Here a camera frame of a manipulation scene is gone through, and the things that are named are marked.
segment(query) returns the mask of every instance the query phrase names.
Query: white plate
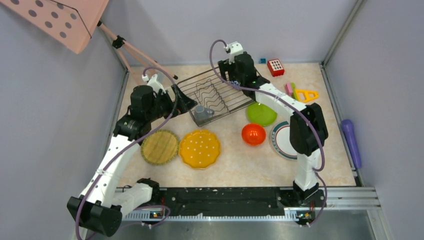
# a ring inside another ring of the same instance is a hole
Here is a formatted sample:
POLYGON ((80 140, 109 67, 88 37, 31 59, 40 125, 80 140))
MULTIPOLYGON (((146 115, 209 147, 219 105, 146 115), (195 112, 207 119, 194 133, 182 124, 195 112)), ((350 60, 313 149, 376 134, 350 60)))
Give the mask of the white plate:
POLYGON ((298 153, 290 143, 290 125, 287 121, 278 123, 270 134, 271 142, 278 154, 290 160, 297 160, 298 153))

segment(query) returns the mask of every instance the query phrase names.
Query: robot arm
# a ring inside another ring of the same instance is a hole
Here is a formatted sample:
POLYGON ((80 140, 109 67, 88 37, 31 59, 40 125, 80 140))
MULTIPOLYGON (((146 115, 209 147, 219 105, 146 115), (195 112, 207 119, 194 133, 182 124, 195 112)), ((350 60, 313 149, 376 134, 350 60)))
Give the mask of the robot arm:
POLYGON ((298 170, 293 188, 299 201, 307 202, 308 198, 318 190, 318 180, 314 169, 319 165, 320 150, 317 140, 308 127, 308 124, 299 114, 283 104, 278 98, 300 111, 316 129, 322 145, 328 137, 328 131, 321 107, 313 103, 306 105, 276 89, 269 80, 258 75, 252 57, 238 42, 232 42, 225 47, 229 58, 218 62, 220 75, 230 82, 236 81, 243 89, 243 93, 258 103, 273 109, 290 123, 290 143, 297 152, 298 170))
POLYGON ((171 87, 175 98, 178 98, 175 111, 170 95, 158 81, 156 74, 147 85, 136 86, 133 89, 130 96, 131 105, 127 113, 117 121, 107 152, 96 173, 79 197, 71 197, 67 203, 67 208, 75 220, 82 199, 88 194, 79 219, 80 227, 110 237, 118 230, 123 217, 138 206, 149 202, 153 192, 159 190, 158 183, 141 179, 129 190, 116 193, 128 162, 140 147, 134 144, 134 141, 150 132, 153 121, 162 117, 166 118, 171 113, 172 117, 184 114, 197 104, 185 96, 176 84, 171 87), (124 151, 105 171, 105 167, 112 158, 130 144, 134 145, 124 151), (89 192, 99 175, 101 178, 89 192))

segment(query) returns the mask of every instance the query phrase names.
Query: gray wall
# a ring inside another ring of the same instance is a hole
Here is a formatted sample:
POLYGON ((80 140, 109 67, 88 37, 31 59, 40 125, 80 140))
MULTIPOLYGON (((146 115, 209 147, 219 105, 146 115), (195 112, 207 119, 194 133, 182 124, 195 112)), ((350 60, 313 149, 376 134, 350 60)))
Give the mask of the gray wall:
POLYGON ((424 1, 372 0, 328 71, 395 239, 422 239, 424 1))
POLYGON ((102 159, 123 70, 99 32, 79 55, 0 4, 0 235, 67 239, 102 159))
POLYGON ((166 65, 208 63, 216 39, 239 41, 257 61, 318 62, 355 2, 111 0, 103 16, 112 31, 166 65))

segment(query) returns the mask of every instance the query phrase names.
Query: green plate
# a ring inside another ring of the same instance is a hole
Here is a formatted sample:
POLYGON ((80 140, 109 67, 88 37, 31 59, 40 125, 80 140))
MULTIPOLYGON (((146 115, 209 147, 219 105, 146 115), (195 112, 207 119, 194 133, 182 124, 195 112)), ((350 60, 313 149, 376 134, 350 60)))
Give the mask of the green plate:
POLYGON ((262 127, 273 124, 273 122, 277 119, 277 113, 275 111, 258 102, 248 106, 246 113, 249 122, 259 124, 262 127))

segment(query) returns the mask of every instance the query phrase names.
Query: pink eraser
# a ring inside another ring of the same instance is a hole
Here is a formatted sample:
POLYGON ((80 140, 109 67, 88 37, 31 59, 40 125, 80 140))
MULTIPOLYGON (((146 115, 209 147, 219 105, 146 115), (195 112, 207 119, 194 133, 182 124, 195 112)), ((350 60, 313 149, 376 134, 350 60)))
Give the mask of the pink eraser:
POLYGON ((284 85, 284 87, 285 87, 285 92, 287 93, 287 95, 292 96, 293 95, 292 84, 288 82, 284 85))

